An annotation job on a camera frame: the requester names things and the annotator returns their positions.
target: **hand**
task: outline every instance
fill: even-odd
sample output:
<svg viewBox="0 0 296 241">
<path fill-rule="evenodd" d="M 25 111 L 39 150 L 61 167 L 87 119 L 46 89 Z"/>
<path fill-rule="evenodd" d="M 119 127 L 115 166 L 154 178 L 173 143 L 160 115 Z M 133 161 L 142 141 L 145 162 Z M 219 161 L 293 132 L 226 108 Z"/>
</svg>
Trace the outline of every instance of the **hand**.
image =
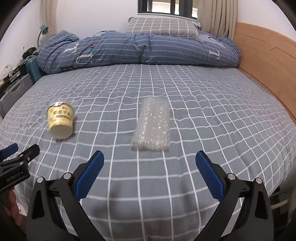
<svg viewBox="0 0 296 241">
<path fill-rule="evenodd" d="M 11 190 L 8 191 L 8 199 L 10 202 L 10 210 L 8 210 L 6 207 L 4 207 L 7 215 L 9 217 L 12 217 L 15 221 L 15 224 L 20 226 L 22 224 L 22 216 L 20 215 L 20 211 L 18 209 L 18 206 L 16 204 L 16 199 L 17 196 L 15 195 L 15 193 L 12 191 L 14 190 L 15 187 L 13 187 Z"/>
</svg>

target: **bed sheet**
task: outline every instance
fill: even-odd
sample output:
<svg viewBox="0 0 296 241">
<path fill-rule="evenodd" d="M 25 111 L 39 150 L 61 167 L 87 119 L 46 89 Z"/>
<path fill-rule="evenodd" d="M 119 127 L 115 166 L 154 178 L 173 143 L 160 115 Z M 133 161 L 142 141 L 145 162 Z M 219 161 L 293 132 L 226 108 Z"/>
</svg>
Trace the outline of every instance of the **bed sheet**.
<svg viewBox="0 0 296 241">
<path fill-rule="evenodd" d="M 147 96 L 169 101 L 169 152 L 131 150 Z M 54 99 L 75 111 L 74 133 L 63 141 L 47 127 Z M 0 134 L 1 148 L 16 142 L 20 153 L 40 146 L 31 177 L 16 188 L 25 208 L 39 176 L 60 178 L 102 151 L 105 165 L 81 203 L 106 240 L 192 241 L 218 205 L 195 166 L 199 150 L 226 173 L 260 177 L 268 194 L 286 178 L 296 152 L 296 126 L 283 106 L 225 67 L 121 64 L 45 76 L 8 112 Z M 240 207 L 241 200 L 229 229 Z"/>
</svg>

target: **plaid pillow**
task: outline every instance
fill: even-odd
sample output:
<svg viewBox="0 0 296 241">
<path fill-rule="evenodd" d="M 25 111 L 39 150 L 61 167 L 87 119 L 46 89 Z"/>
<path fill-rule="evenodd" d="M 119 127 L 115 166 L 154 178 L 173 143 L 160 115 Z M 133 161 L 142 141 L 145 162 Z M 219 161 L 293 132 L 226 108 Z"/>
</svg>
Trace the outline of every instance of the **plaid pillow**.
<svg viewBox="0 0 296 241">
<path fill-rule="evenodd" d="M 194 23 L 180 18 L 132 18 L 124 33 L 150 33 L 201 41 Z"/>
</svg>

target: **gray storage box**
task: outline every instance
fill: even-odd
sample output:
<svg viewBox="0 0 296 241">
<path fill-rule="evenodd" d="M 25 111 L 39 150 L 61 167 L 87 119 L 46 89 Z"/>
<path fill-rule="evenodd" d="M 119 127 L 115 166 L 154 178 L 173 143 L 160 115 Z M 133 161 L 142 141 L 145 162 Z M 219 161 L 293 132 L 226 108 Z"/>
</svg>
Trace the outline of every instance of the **gray storage box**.
<svg viewBox="0 0 296 241">
<path fill-rule="evenodd" d="M 23 96 L 28 89 L 33 86 L 33 81 L 29 74 L 26 74 L 10 86 L 0 99 L 0 114 L 4 117 L 10 108 Z"/>
</svg>

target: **metal screw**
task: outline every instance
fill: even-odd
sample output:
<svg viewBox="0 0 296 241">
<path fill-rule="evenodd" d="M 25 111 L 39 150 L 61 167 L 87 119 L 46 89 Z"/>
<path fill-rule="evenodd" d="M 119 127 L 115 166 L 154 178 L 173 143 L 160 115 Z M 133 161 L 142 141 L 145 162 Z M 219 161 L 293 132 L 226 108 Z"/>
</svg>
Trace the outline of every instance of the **metal screw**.
<svg viewBox="0 0 296 241">
<path fill-rule="evenodd" d="M 258 183 L 258 184 L 261 184 L 262 183 L 262 179 L 261 178 L 256 178 L 256 182 Z"/>
<path fill-rule="evenodd" d="M 64 177 L 65 179 L 70 179 L 70 178 L 71 178 L 71 176 L 72 176 L 72 174 L 71 174 L 71 173 L 69 173 L 69 172 L 67 172 L 67 173 L 65 173 L 65 174 L 64 174 L 64 176 L 63 176 L 63 177 Z"/>
<path fill-rule="evenodd" d="M 228 179 L 230 179 L 230 180 L 234 180 L 234 179 L 235 179 L 235 175 L 232 174 L 232 173 L 229 173 L 229 174 L 227 175 L 227 177 L 228 177 Z"/>
<path fill-rule="evenodd" d="M 43 182 L 43 177 L 39 177 L 39 178 L 37 179 L 37 182 L 38 182 L 38 183 L 42 183 L 42 182 Z"/>
</svg>

